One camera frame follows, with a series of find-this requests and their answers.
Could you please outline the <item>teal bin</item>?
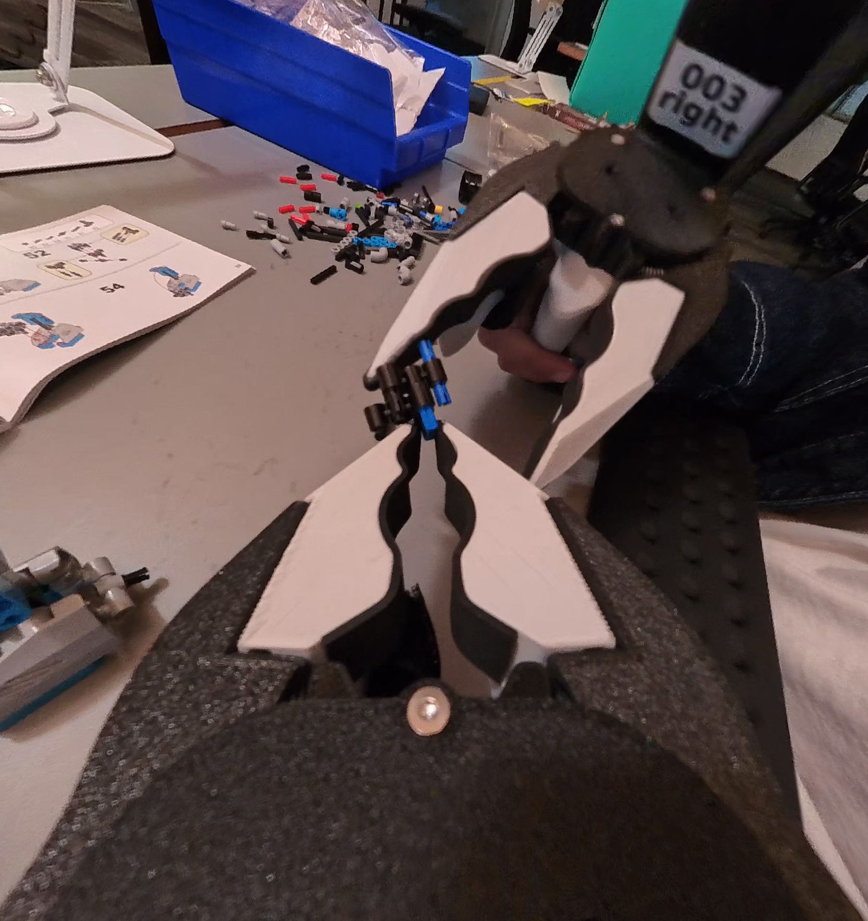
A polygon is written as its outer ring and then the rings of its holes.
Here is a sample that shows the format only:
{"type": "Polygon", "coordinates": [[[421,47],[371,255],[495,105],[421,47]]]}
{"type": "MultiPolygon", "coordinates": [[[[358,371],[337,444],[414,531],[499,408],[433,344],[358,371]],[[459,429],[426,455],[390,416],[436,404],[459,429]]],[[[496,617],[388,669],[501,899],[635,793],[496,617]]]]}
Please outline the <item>teal bin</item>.
{"type": "Polygon", "coordinates": [[[569,105],[596,119],[636,123],[686,6],[686,1],[604,2],[569,105]]]}

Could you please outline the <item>crumpled clear plastic bag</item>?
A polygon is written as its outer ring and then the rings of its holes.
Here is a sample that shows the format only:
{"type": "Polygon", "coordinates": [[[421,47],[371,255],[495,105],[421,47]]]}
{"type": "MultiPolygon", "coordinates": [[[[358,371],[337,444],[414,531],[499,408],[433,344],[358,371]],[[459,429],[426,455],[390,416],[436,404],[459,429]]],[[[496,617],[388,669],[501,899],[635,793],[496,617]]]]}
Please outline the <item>crumpled clear plastic bag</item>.
{"type": "Polygon", "coordinates": [[[394,38],[363,2],[242,1],[274,20],[374,63],[398,54],[417,63],[420,55],[394,38]]]}

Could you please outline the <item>instruction booklet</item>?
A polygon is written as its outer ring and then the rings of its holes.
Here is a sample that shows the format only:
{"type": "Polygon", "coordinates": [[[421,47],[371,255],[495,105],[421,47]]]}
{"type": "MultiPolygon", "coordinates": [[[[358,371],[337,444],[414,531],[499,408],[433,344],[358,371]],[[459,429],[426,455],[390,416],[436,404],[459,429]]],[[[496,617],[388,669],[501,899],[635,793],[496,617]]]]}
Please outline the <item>instruction booklet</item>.
{"type": "Polygon", "coordinates": [[[0,235],[0,435],[68,368],[253,273],[110,205],[0,235]]]}

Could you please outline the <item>person's right hand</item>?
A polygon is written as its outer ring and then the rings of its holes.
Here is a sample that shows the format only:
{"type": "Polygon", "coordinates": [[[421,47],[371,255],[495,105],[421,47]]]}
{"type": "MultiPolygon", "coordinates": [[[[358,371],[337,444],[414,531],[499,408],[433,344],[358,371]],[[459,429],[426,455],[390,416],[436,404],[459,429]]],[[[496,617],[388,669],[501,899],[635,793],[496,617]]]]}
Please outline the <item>person's right hand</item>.
{"type": "Polygon", "coordinates": [[[478,340],[491,352],[506,373],[539,384],[566,384],[578,369],[569,357],[539,345],[527,330],[509,326],[499,330],[480,328],[478,340]]]}

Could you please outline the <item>pile of small building parts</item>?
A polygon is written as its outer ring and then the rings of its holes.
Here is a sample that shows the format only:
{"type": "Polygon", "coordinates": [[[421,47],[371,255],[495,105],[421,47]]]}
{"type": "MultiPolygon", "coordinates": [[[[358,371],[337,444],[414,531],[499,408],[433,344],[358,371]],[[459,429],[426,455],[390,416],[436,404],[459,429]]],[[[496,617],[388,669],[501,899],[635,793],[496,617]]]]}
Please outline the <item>pile of small building parts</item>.
{"type": "Polygon", "coordinates": [[[330,265],[337,265],[336,274],[362,276],[370,266],[391,263],[398,284],[410,285],[425,248],[447,240],[485,179],[486,174],[465,169],[455,201],[440,201],[426,185],[411,192],[398,181],[375,187],[303,163],[278,176],[286,201],[273,210],[253,210],[250,226],[228,220],[220,225],[266,244],[281,262],[302,260],[302,245],[313,243],[321,263],[310,277],[330,265]]]}

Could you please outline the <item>black office chair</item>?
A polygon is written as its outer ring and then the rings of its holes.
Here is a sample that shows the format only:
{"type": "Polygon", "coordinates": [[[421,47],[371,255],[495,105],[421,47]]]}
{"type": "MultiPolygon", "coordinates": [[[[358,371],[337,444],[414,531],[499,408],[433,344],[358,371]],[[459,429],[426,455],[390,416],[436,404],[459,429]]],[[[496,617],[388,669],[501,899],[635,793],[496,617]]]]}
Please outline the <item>black office chair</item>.
{"type": "Polygon", "coordinates": [[[859,204],[856,189],[864,183],[868,155],[868,95],[856,107],[831,152],[798,186],[799,197],[810,209],[806,224],[810,239],[831,230],[859,204]]]}

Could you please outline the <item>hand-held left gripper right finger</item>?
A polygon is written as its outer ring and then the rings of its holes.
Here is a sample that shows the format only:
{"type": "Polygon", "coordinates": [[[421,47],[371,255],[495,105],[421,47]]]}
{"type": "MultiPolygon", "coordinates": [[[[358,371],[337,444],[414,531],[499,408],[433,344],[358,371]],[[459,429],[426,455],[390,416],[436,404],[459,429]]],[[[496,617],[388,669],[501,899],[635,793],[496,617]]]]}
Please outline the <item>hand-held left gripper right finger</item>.
{"type": "Polygon", "coordinates": [[[615,637],[549,497],[462,431],[436,437],[452,559],[451,633],[491,683],[520,663],[614,649],[615,637]]]}

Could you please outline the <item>person's right forearm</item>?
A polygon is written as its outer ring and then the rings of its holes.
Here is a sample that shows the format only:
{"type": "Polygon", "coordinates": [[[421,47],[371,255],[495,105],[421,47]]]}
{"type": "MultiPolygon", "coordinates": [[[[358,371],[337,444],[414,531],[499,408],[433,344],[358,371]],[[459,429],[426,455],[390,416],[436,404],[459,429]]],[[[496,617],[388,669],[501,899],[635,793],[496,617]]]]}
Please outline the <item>person's right forearm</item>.
{"type": "Polygon", "coordinates": [[[822,281],[734,263],[716,322],[658,390],[744,429],[763,506],[868,503],[868,257],[822,281]]]}

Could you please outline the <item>blue bin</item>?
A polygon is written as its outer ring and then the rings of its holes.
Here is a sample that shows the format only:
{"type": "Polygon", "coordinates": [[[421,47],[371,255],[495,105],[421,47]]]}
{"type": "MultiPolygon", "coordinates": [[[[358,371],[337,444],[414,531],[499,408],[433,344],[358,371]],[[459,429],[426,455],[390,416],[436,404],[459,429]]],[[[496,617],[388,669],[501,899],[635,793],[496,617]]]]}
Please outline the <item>blue bin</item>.
{"type": "Polygon", "coordinates": [[[375,188],[442,161],[463,141],[472,65],[410,36],[443,69],[416,127],[396,134],[385,68],[238,2],[153,2],[182,98],[279,146],[375,188]]]}

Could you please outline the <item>small blue toy robot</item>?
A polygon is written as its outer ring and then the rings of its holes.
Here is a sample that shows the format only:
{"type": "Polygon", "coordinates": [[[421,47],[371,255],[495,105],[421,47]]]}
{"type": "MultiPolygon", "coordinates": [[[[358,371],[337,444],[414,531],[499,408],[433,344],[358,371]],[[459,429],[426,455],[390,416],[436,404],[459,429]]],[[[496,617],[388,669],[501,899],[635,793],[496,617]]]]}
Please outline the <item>small blue toy robot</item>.
{"type": "Polygon", "coordinates": [[[92,674],[119,650],[114,626],[135,605],[142,567],[62,547],[13,566],[0,549],[0,732],[92,674]]]}

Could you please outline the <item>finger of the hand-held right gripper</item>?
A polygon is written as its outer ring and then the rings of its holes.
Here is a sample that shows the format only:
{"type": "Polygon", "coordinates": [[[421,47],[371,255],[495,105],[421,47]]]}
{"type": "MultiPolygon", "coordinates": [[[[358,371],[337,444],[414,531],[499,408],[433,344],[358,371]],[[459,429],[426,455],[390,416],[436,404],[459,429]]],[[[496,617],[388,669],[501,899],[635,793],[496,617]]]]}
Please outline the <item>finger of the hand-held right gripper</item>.
{"type": "Polygon", "coordinates": [[[602,352],[579,370],[526,477],[544,488],[567,473],[650,390],[653,369],[685,294],[659,278],[623,283],[612,297],[612,332],[602,352]]]}
{"type": "Polygon", "coordinates": [[[551,239],[546,206],[519,191],[444,242],[383,337],[364,374],[365,387],[382,388],[384,366],[417,361],[421,340],[435,342],[470,323],[490,294],[507,292],[523,269],[548,251],[551,239]]]}

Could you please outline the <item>black dimpled mat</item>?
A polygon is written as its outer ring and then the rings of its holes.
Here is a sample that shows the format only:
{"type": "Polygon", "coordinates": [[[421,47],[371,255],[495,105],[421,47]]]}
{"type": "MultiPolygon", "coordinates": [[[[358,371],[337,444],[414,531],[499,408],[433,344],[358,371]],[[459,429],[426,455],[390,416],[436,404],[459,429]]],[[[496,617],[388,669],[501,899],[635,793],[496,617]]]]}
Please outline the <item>black dimpled mat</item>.
{"type": "Polygon", "coordinates": [[[683,404],[637,405],[602,440],[587,519],[670,600],[719,663],[799,819],[746,434],[683,404]]]}

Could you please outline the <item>grey desk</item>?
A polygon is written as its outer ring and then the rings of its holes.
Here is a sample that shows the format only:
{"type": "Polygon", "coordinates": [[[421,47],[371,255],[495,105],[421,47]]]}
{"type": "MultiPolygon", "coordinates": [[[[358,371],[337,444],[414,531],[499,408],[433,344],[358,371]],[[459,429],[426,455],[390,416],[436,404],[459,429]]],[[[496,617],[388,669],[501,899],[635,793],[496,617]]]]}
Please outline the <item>grey desk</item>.
{"type": "Polygon", "coordinates": [[[0,234],[107,203],[255,269],[181,322],[80,363],[0,436],[0,547],[56,545],[147,567],[119,655],[0,734],[0,905],[59,820],[95,739],[165,624],[291,502],[372,445],[362,375],[410,292],[390,264],[338,270],[304,240],[279,258],[254,211],[300,202],[293,154],[183,102],[168,66],[85,68],[77,83],[147,125],[150,161],[0,178],[0,234]]]}

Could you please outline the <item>white paper scraps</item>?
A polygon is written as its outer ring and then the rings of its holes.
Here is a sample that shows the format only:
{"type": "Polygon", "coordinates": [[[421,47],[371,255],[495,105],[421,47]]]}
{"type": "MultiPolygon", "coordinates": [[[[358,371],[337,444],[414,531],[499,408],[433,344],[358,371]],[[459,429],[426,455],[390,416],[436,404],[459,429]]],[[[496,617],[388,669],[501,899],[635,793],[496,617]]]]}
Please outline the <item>white paper scraps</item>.
{"type": "Polygon", "coordinates": [[[412,132],[422,110],[445,74],[443,67],[424,69],[425,59],[408,52],[389,53],[387,66],[392,78],[393,108],[396,136],[412,132]]]}

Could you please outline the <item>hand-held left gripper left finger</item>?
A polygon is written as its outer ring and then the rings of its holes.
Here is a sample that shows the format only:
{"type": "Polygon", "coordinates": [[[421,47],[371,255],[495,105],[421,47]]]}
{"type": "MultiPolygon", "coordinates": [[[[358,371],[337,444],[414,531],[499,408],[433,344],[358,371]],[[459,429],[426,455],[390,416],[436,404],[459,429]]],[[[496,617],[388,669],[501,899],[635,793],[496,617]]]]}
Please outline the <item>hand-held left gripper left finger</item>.
{"type": "Polygon", "coordinates": [[[416,429],[399,425],[308,496],[239,652],[334,661],[356,679],[394,655],[407,624],[396,539],[420,447],[416,429]]]}

